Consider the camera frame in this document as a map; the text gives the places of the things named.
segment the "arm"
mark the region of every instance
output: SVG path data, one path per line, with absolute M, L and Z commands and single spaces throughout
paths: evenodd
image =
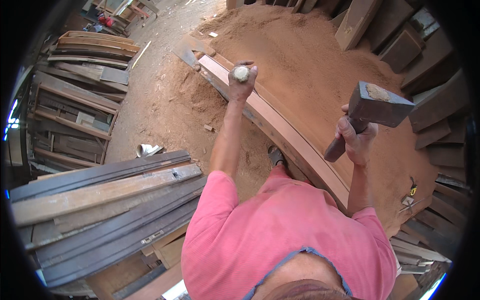
M 242 60 L 235 64 L 251 65 L 253 61 Z M 210 171 L 223 171 L 235 180 L 237 174 L 237 166 L 240 158 L 240 124 L 241 114 L 248 96 L 253 91 L 255 78 L 257 77 L 258 68 L 255 66 L 250 71 L 249 79 L 240 83 L 228 74 L 228 85 L 230 87 L 228 97 L 229 102 L 223 125 L 220 133 L 215 140 L 215 145 L 210 156 Z
M 342 111 L 348 112 L 348 105 L 342 106 Z M 368 162 L 370 160 L 370 151 L 372 149 L 373 139 L 378 133 L 378 125 L 369 123 L 364 132 L 356 134 L 352 125 L 345 116 L 338 121 L 335 138 L 339 139 L 343 135 L 345 139 L 345 152 L 353 162 L 353 177 L 348 195 L 348 214 L 373 207 L 373 198 L 368 180 Z

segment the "wooden hammer handle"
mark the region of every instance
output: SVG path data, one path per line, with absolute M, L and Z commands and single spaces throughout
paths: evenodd
M 368 126 L 368 122 L 366 121 L 351 119 L 350 117 L 347 117 L 347 120 L 350 122 L 350 124 L 352 124 L 353 129 L 355 129 L 355 132 L 357 134 L 363 132 Z M 333 139 L 333 141 L 330 143 L 327 150 L 325 150 L 324 158 L 326 161 L 334 163 L 344 153 L 345 139 L 343 138 L 343 136 L 340 136 L 339 140 Z

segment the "man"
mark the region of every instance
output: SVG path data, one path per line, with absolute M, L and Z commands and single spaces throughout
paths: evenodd
M 251 65 L 240 61 L 236 65 Z M 343 215 L 333 198 L 286 174 L 278 149 L 258 193 L 239 205 L 235 176 L 240 157 L 240 120 L 257 67 L 247 82 L 229 74 L 224 123 L 215 141 L 208 176 L 182 249 L 185 286 L 193 300 L 351 299 L 384 300 L 393 288 L 396 259 L 373 208 L 368 184 L 369 153 L 378 126 L 361 134 L 342 117 L 354 163 Z M 342 107 L 347 112 L 348 105 Z

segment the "hammer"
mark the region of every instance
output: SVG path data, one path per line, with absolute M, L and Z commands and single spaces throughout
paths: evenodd
M 397 127 L 413 110 L 415 105 L 375 84 L 359 81 L 348 104 L 348 121 L 355 132 L 361 133 L 368 123 Z M 334 139 L 325 151 L 325 160 L 336 162 L 345 152 L 343 136 Z

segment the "sandal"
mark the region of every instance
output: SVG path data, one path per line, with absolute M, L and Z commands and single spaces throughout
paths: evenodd
M 271 145 L 270 147 L 268 147 L 267 153 L 274 166 L 278 165 L 278 163 L 280 162 L 282 162 L 282 165 L 285 165 L 287 163 L 282 152 L 276 145 Z

